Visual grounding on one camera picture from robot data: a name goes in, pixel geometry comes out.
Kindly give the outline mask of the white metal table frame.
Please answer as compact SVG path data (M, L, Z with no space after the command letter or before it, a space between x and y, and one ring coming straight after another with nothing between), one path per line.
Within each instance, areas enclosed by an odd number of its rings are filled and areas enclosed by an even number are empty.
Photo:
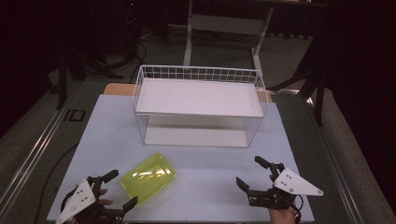
M262 71L260 51L265 38L274 8L268 7L264 12L263 20L239 19L193 13L193 0L188 1L187 42L184 52L183 65L191 65L192 31L203 30L241 35L255 35L258 43L250 49L254 68Z

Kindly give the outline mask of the yellow-green plastic tray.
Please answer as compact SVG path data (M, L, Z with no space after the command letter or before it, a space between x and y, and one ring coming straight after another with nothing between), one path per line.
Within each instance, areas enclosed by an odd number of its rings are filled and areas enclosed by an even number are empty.
M136 197L138 204L144 204L168 186L176 175L165 157L155 153L123 175L120 184L131 199Z

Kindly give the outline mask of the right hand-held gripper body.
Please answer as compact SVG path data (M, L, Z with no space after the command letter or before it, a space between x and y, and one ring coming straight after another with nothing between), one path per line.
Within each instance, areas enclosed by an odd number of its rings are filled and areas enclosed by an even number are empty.
M266 190L249 189L247 199L250 206L284 210L292 207L295 198L300 195L323 196L324 192L308 182L282 163L272 163L268 168L273 178L273 186Z

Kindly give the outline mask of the person's right hand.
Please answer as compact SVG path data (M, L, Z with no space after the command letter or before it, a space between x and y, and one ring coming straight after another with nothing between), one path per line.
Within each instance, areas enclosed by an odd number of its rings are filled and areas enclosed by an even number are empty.
M271 224L295 224L295 211L293 209L287 210L268 210Z

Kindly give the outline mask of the person's left hand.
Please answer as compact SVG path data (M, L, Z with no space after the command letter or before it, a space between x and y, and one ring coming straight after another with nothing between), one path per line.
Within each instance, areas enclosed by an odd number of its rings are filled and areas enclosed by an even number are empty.
M99 204L107 206L107 205L111 205L114 203L113 200L110 199L102 199L101 197L104 196L107 193L107 189L100 189L99 190Z

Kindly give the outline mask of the pale blue table mat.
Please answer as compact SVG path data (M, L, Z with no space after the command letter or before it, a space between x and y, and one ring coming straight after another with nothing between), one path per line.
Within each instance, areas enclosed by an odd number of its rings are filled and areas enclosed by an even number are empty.
M125 174L155 153L176 171L175 179L145 203L126 214L127 222L265 222L268 212L251 207L237 187L243 179L252 189L269 189L268 170L254 161L261 156L297 165L276 104L267 113L249 147L172 147L143 144L128 96L100 95L49 211L56 220L67 192L88 176L111 170Z

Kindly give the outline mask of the black floor plate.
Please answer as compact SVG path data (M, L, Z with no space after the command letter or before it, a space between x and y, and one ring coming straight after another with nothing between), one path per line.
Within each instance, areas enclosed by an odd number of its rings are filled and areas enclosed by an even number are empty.
M64 115L63 121L83 121L86 116L85 110L68 109Z

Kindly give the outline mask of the white wire shelf rack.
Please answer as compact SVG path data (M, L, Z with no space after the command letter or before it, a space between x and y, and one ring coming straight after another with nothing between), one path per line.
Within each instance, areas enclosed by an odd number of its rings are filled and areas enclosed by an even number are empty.
M271 100L258 70L143 65L132 102L146 145L248 147Z

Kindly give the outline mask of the black metal stand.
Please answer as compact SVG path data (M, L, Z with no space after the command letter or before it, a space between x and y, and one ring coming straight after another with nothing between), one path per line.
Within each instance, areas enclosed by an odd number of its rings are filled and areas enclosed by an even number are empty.
M278 92L293 83L296 83L304 79L304 84L298 91L298 95L301 98L308 99L314 92L316 93L316 102L314 103L314 118L318 126L322 127L322 107L323 107L323 97L325 90L325 82L327 79L328 70L326 68L305 68L303 69L301 65L298 66L294 75L273 86L269 87L268 91Z
M65 105L67 99L67 72L77 80L83 80L86 76L83 66L87 65L99 74L110 78L120 78L112 72L112 69L120 68L130 61L130 57L125 57L122 61L112 64L102 64L78 51L61 51L58 54L59 79L58 84L54 85L51 91L58 95L57 109Z

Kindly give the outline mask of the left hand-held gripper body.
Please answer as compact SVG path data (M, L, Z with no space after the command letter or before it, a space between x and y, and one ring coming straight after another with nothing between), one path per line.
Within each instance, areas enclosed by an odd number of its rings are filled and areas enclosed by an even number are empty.
M106 208L99 199L102 184L110 180L101 176L83 179L66 195L56 224L121 224L124 211Z

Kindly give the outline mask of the metal floor rail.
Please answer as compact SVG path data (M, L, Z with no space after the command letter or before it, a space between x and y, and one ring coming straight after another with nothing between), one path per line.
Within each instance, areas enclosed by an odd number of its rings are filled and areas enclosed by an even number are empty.
M355 197L352 194L352 190L347 183L344 173L335 157L332 149L332 143L328 139L324 129L318 124L317 116L317 104L312 101L311 98L304 100L308 114L313 123L314 129L318 133L319 144L324 153L327 167L331 173L333 184L336 188L336 192L342 202L342 208L345 210L347 219L350 224L364 224L358 205L356 204Z
M0 219L7 215L35 169L81 84L82 81L76 81L70 86L59 109L57 95L45 94L0 139Z

